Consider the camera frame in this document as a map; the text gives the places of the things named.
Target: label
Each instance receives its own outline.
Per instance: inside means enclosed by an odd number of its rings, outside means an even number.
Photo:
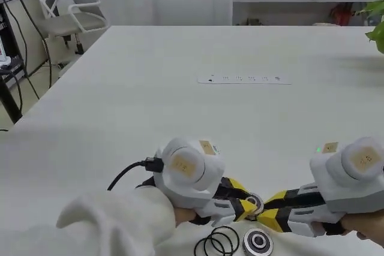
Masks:
[[[373,165],[380,162],[381,158],[373,147],[363,147],[359,152],[355,153],[350,160],[357,170],[365,172]]]
[[[180,155],[176,155],[172,161],[171,168],[191,178],[196,171],[195,163],[191,163]]]
[[[204,153],[207,155],[216,155],[215,151],[212,148],[212,145],[210,144],[209,141],[205,140],[199,140],[200,145],[202,146]]]
[[[337,146],[338,142],[325,143],[322,153],[334,153],[337,150]]]

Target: table surface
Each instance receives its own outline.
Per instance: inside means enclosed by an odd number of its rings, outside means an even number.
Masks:
[[[383,134],[384,56],[367,31],[110,28],[0,134],[0,228],[54,224],[74,197],[106,189],[124,167],[175,136],[213,139],[225,175],[263,198],[312,182],[309,160],[319,144]],[[197,83],[209,73],[279,75],[292,85]],[[148,177],[137,168],[116,193]],[[244,234],[253,225],[234,227]],[[158,255],[191,255],[211,231],[191,224],[178,229]],[[353,235],[272,237],[273,255],[382,255],[382,248]]]

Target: black cable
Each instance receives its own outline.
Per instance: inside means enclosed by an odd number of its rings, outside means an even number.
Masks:
[[[112,183],[109,185],[109,187],[107,188],[108,191],[111,191],[113,189],[113,187],[115,187],[116,183],[119,182],[119,180],[121,179],[121,177],[123,177],[128,171],[130,171],[131,169],[137,167],[137,166],[145,166],[146,162],[145,161],[139,161],[139,162],[135,162],[131,165],[129,165],[126,169],[124,169],[123,171],[120,172],[120,174],[118,174],[114,180],[112,181]]]
[[[14,81],[16,82],[16,85],[17,85],[17,90],[19,91],[19,100],[20,100],[20,113],[23,112],[23,96],[22,96],[22,89],[20,87],[20,83],[17,79],[17,77],[13,74],[13,73],[10,73],[10,76],[12,76],[12,78],[14,79]]]
[[[234,243],[232,242],[232,240],[230,239],[230,237],[222,232],[218,232],[218,230],[221,229],[227,229],[227,230],[230,230],[231,232],[234,233],[234,235],[236,236],[236,244],[234,245]],[[214,236],[215,235],[220,235],[222,237],[224,237],[228,243],[229,243],[229,246],[230,246],[230,250],[227,251],[222,243],[222,241],[218,240],[217,238],[215,238]],[[200,239],[196,245],[194,246],[194,249],[193,249],[193,255],[194,256],[197,256],[197,247],[199,247],[199,245],[201,243],[203,243],[203,251],[204,251],[204,254],[205,256],[209,256],[208,252],[207,252],[207,249],[206,249],[206,244],[208,243],[208,241],[211,243],[212,247],[216,250],[216,253],[215,255],[217,255],[217,253],[219,253],[219,255],[222,255],[222,256],[233,256],[236,251],[239,249],[239,246],[240,246],[240,237],[239,237],[239,234],[231,227],[229,226],[221,226],[221,227],[217,227],[215,229],[212,230],[212,232],[210,233],[210,235],[208,235],[207,237],[203,238],[203,239]]]
[[[22,96],[22,89],[20,87],[20,83],[19,83],[19,80],[17,79],[17,77],[13,74],[13,72],[11,70],[4,70],[4,69],[0,69],[0,77],[2,77],[3,75],[7,76],[7,75],[10,75],[14,81],[16,82],[16,85],[17,85],[17,90],[19,91],[19,100],[20,100],[20,108],[19,108],[19,111],[20,111],[20,114],[22,114],[22,110],[23,110],[23,96]]]
[[[28,11],[25,3],[24,3],[24,0],[19,0],[19,1],[22,4],[22,7],[24,8],[26,15],[28,16],[29,20],[31,21],[32,25],[34,26],[34,28],[36,29],[37,33],[40,35],[40,37],[44,43],[44,48],[46,49],[47,57],[48,57],[48,63],[49,63],[49,88],[51,88],[52,87],[52,60],[51,60],[51,57],[49,54],[47,41],[45,40],[40,29],[37,27],[36,23],[34,22],[31,14],[29,13],[29,11]]]
[[[36,92],[36,89],[34,87],[34,85],[32,84],[31,80],[29,79],[29,76],[28,76],[28,71],[27,71],[27,66],[28,66],[28,46],[26,44],[26,40],[25,40],[25,37],[24,37],[24,34],[23,34],[23,31],[21,29],[21,26],[20,26],[20,23],[19,21],[17,20],[16,16],[13,14],[13,12],[11,11],[9,5],[8,5],[8,2],[7,0],[3,0],[6,8],[8,9],[10,15],[12,16],[12,18],[14,19],[14,21],[16,22],[16,25],[20,31],[20,35],[22,37],[22,40],[24,42],[24,47],[25,47],[25,60],[23,62],[23,70],[24,70],[24,76],[25,78],[28,80],[29,84],[31,85],[31,88],[32,90],[34,91],[34,94],[36,95],[37,99],[40,99],[40,97],[38,96],[37,92]]]

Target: black cable on floor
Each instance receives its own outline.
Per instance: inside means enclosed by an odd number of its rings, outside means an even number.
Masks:
[[[19,92],[19,100],[20,100],[20,113],[22,114],[23,112],[23,96],[22,96],[22,89],[20,87],[20,83],[19,83],[19,80],[17,79],[16,75],[14,75],[13,73],[10,73],[10,76],[12,76],[12,78],[14,79],[14,81],[16,82],[16,85],[17,85],[17,91]]]
[[[10,75],[14,79],[14,81],[16,82],[17,90],[19,92],[19,100],[20,100],[19,111],[20,111],[20,114],[23,114],[22,113],[22,110],[23,110],[23,95],[22,95],[22,89],[20,87],[19,80],[17,79],[17,77],[14,75],[14,73],[11,70],[0,69],[0,77],[8,76],[8,75]]]
[[[29,76],[28,76],[28,71],[27,71],[27,66],[28,66],[28,46],[26,44],[26,40],[25,40],[25,37],[24,37],[24,34],[23,34],[23,31],[22,31],[22,28],[20,26],[20,23],[19,21],[17,20],[16,16],[13,14],[13,12],[11,11],[9,5],[8,5],[8,2],[7,0],[3,0],[6,8],[8,9],[10,15],[12,16],[12,18],[14,19],[14,21],[16,22],[16,25],[17,25],[17,28],[19,29],[20,31],[20,35],[22,37],[22,40],[24,42],[24,46],[25,46],[25,59],[24,59],[24,63],[23,63],[23,70],[24,70],[24,76],[25,78],[28,80],[29,84],[31,85],[31,88],[32,90],[34,91],[34,94],[36,95],[37,99],[40,99],[40,97],[38,96],[37,92],[36,92],[36,89],[34,87],[34,85],[32,84],[31,82],[31,79],[29,79]]]
[[[37,33],[39,34],[39,36],[41,37],[41,39],[44,43],[44,48],[46,49],[47,57],[48,57],[48,63],[49,63],[49,88],[51,88],[52,87],[52,59],[51,59],[50,54],[49,54],[47,41],[45,40],[40,29],[37,27],[36,23],[34,22],[31,14],[29,13],[29,11],[28,11],[25,3],[24,3],[24,0],[19,0],[19,1],[22,4],[22,7],[24,8],[26,15],[28,16],[29,20],[31,21],[32,25],[34,26],[34,28],[36,29]]]

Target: black o-ring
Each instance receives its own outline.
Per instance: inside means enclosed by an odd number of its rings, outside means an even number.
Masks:
[[[219,250],[219,249],[216,247],[216,244],[213,242],[213,240],[216,240],[216,241],[218,241],[218,240],[217,240],[216,238],[213,238],[214,235],[222,235],[222,236],[224,236],[224,237],[228,240],[229,245],[230,245],[230,252],[225,251],[225,248],[224,248],[223,250]],[[233,244],[232,244],[231,239],[230,239],[227,235],[225,235],[224,233],[222,233],[222,232],[214,232],[214,233],[211,233],[211,234],[208,236],[208,239],[211,241],[211,244],[212,244],[213,248],[215,248],[215,250],[216,250],[217,252],[219,252],[219,253],[221,253],[221,254],[223,254],[223,255],[225,255],[225,256],[227,256],[227,255],[232,255],[233,253],[235,253],[235,250],[233,250]]]
[[[228,235],[225,235],[225,234],[222,233],[222,232],[217,232],[217,230],[219,230],[219,229],[223,229],[223,228],[228,229],[228,230],[232,231],[232,232],[235,234],[235,236],[236,236],[236,241],[237,241],[237,244],[235,245],[235,247],[234,247],[234,245],[233,245],[232,240],[230,239],[230,237],[229,237]],[[225,247],[224,247],[223,243],[220,242],[218,239],[216,239],[216,238],[214,237],[215,235],[221,235],[221,236],[224,236],[224,237],[228,240],[228,242],[229,242],[229,244],[230,244],[230,252],[227,252],[227,251],[225,250]],[[193,255],[194,255],[194,256],[197,256],[197,254],[196,254],[197,247],[198,247],[201,243],[203,243],[203,251],[204,251],[204,254],[205,254],[205,256],[209,256],[209,255],[208,255],[208,252],[207,252],[207,250],[206,250],[206,243],[207,243],[208,241],[210,241],[210,243],[211,243],[211,245],[214,247],[214,249],[215,249],[218,253],[220,253],[222,256],[233,256],[233,254],[239,249],[239,246],[240,246],[240,237],[239,237],[239,234],[238,234],[233,228],[231,228],[231,227],[229,227],[229,226],[221,226],[221,227],[217,227],[217,228],[213,229],[212,232],[211,232],[206,238],[200,239],[200,240],[196,243],[196,245],[194,246],[194,249],[193,249]]]

